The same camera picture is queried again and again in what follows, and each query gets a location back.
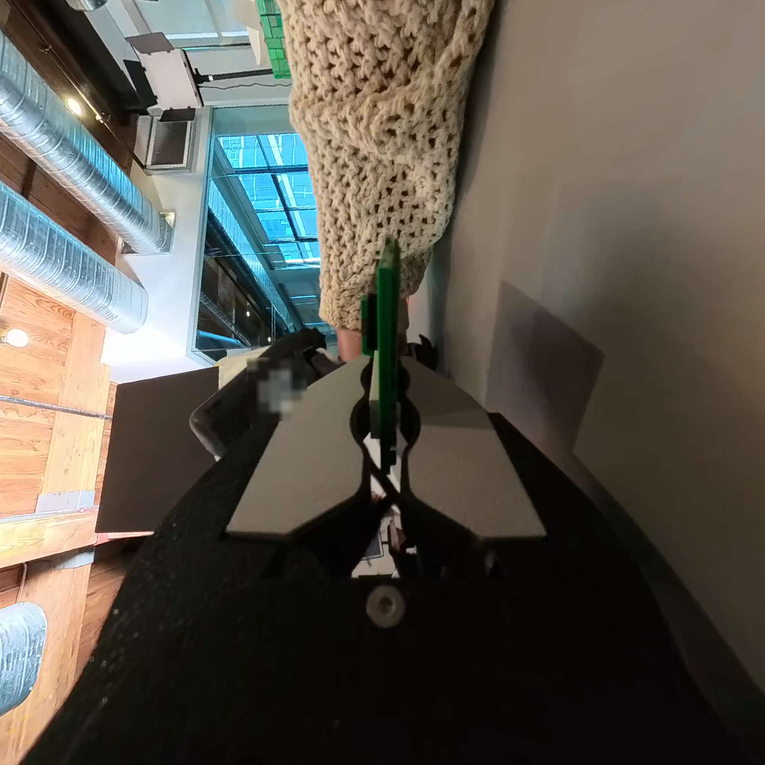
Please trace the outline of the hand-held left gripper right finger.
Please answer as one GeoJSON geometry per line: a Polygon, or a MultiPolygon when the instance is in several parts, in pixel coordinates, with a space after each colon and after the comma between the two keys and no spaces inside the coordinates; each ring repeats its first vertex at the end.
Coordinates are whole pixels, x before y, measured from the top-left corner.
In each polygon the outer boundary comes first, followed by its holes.
{"type": "Polygon", "coordinates": [[[415,498],[482,539],[547,533],[486,410],[452,381],[404,357],[419,433],[408,456],[415,498]]]}

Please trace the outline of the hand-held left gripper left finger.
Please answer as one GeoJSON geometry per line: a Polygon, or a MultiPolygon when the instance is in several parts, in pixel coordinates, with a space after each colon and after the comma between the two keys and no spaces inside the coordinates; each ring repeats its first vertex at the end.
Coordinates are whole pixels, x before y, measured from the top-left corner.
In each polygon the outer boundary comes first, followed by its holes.
{"type": "Polygon", "coordinates": [[[366,451],[351,429],[368,364],[357,358],[310,386],[296,362],[255,368],[256,411],[278,422],[226,527],[230,536],[287,537],[354,497],[369,503],[366,451]]]}

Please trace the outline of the green lego plate assembly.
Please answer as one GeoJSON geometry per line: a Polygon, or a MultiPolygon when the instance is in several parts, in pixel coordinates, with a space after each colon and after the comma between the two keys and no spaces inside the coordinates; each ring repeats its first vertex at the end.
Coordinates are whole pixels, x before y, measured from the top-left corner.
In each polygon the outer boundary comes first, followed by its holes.
{"type": "Polygon", "coordinates": [[[399,289],[399,246],[388,236],[377,258],[374,279],[361,300],[362,350],[372,360],[369,431],[379,443],[384,475],[396,464],[399,289]]]}

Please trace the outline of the person's right forearm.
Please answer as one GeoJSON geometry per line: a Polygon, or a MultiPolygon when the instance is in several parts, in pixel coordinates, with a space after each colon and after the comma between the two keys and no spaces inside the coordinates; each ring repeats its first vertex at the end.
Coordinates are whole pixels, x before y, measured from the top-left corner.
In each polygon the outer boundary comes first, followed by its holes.
{"type": "Polygon", "coordinates": [[[492,1],[278,2],[290,119],[317,206],[320,317],[362,354],[362,297],[400,248],[399,336],[454,205],[464,112],[492,1]]]}

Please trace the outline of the large green lego model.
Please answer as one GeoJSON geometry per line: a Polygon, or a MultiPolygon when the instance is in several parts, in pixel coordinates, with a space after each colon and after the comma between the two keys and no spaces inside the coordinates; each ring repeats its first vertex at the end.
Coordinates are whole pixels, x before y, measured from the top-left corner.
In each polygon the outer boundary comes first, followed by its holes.
{"type": "Polygon", "coordinates": [[[256,1],[263,32],[262,49],[269,57],[272,74],[277,80],[291,80],[288,64],[282,13],[276,1],[256,1]]]}

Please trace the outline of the dark rectangular board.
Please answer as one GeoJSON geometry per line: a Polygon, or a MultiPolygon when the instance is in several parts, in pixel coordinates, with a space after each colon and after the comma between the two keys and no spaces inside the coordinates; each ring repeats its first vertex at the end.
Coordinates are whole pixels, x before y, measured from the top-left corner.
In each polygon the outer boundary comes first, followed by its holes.
{"type": "Polygon", "coordinates": [[[218,378],[209,367],[117,386],[97,534],[156,531],[214,465],[189,421],[218,378]]]}

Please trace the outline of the large glass window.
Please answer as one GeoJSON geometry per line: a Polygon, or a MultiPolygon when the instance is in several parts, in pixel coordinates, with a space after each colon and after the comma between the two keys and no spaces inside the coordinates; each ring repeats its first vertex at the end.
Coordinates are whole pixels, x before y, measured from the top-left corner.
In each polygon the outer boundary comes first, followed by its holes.
{"type": "Polygon", "coordinates": [[[212,112],[196,353],[213,362],[285,334],[318,330],[317,202],[308,155],[286,105],[212,112]]]}

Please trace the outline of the white studio light panel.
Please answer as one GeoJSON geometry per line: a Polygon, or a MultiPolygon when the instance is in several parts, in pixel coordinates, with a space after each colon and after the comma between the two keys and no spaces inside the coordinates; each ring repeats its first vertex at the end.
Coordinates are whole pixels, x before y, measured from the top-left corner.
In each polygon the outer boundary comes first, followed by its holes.
{"type": "Polygon", "coordinates": [[[126,38],[163,110],[279,105],[292,82],[278,79],[267,56],[261,63],[249,42],[178,47],[163,33],[126,38]]]}

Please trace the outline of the wall vent grille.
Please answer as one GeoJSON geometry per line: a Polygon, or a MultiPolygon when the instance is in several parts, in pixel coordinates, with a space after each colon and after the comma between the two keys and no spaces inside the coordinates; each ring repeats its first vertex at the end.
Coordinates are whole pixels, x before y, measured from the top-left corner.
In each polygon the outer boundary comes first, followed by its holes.
{"type": "Polygon", "coordinates": [[[193,168],[195,124],[149,117],[144,159],[149,174],[190,172],[193,168]]]}

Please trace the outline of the silver ventilation duct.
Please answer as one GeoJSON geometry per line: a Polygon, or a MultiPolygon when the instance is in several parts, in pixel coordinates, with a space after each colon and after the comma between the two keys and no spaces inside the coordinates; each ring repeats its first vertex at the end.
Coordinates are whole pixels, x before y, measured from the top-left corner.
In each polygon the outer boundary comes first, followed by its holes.
{"type": "Polygon", "coordinates": [[[168,255],[174,227],[1,33],[2,134],[139,255],[168,255]]]}
{"type": "Polygon", "coordinates": [[[1,183],[1,268],[107,328],[129,334],[148,316],[144,288],[1,183]]]}
{"type": "Polygon", "coordinates": [[[37,682],[47,618],[32,602],[1,609],[1,715],[21,705],[37,682]]]}

